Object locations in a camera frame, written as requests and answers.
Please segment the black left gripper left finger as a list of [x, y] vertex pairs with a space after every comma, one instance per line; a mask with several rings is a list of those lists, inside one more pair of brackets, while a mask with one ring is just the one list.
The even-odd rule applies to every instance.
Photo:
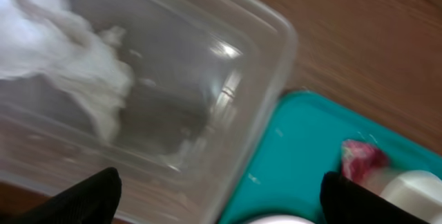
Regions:
[[122, 195], [118, 170], [108, 167], [7, 224], [111, 224]]

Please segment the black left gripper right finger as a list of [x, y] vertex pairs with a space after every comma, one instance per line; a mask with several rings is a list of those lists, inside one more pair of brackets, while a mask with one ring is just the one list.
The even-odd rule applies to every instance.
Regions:
[[328, 224], [427, 224], [338, 172], [324, 175], [320, 204]]

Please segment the red snack wrapper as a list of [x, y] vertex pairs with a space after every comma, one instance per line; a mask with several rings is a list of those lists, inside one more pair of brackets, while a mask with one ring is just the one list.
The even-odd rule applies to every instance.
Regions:
[[377, 146], [357, 140], [341, 145], [341, 172], [354, 183], [362, 183], [372, 172], [390, 165], [390, 159]]

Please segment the white cup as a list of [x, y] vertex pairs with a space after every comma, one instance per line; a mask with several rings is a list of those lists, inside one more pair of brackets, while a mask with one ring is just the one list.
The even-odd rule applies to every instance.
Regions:
[[430, 224], [441, 224], [441, 179], [428, 171], [379, 169], [362, 186]]

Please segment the large white plate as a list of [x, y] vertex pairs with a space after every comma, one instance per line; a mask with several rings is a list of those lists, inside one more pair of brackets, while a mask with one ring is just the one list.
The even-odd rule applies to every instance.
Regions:
[[278, 215], [256, 217], [248, 221], [245, 221], [244, 224], [315, 224], [315, 223], [298, 216], [278, 214]]

